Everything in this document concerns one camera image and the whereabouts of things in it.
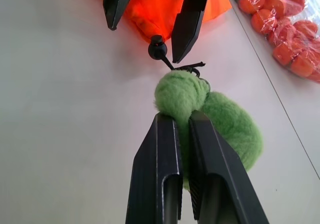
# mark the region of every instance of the orange fabric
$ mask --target orange fabric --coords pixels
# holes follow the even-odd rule
[[[171,37],[175,19],[183,0],[130,0],[124,17],[129,20],[147,42],[153,35]],[[229,0],[208,0],[203,21],[209,21],[231,9]]]

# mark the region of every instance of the black plastic part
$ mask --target black plastic part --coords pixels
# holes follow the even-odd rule
[[[149,56],[154,60],[162,60],[163,56],[166,56],[168,48],[164,43],[161,35],[153,35],[151,37],[151,43],[148,47]]]
[[[132,167],[126,224],[176,224],[183,189],[178,130],[174,120],[157,114]]]
[[[179,63],[198,39],[206,4],[207,0],[183,0],[171,35],[173,63]]]
[[[103,9],[108,28],[116,30],[130,0],[103,0]]]
[[[202,112],[192,113],[189,126],[189,186],[194,219],[199,224],[268,224],[238,154]]]

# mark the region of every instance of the green fuzzy ball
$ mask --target green fuzzy ball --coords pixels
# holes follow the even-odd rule
[[[210,92],[210,85],[193,74],[174,70],[165,75],[155,89],[155,105],[174,118],[179,133],[184,186],[188,188],[189,118],[202,111],[237,152],[249,170],[263,150],[263,139],[249,114],[221,93]]]

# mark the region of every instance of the plush keychain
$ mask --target plush keychain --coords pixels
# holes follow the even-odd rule
[[[262,135],[249,114],[222,93],[211,91],[209,83],[186,70],[172,70],[155,89],[157,109],[175,119],[182,165],[184,188],[189,189],[189,125],[193,111],[207,115],[214,127],[237,152],[248,171],[263,151]]]

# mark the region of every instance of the white surface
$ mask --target white surface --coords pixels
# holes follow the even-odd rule
[[[320,85],[281,68],[272,57],[269,43],[253,30],[250,18],[239,10],[234,0],[231,3],[319,175]]]
[[[0,17],[0,223],[124,223],[168,69],[123,21],[107,29],[101,0],[0,0]],[[233,10],[203,26],[184,63],[198,61],[261,128],[249,176],[270,223],[319,223],[319,179]]]

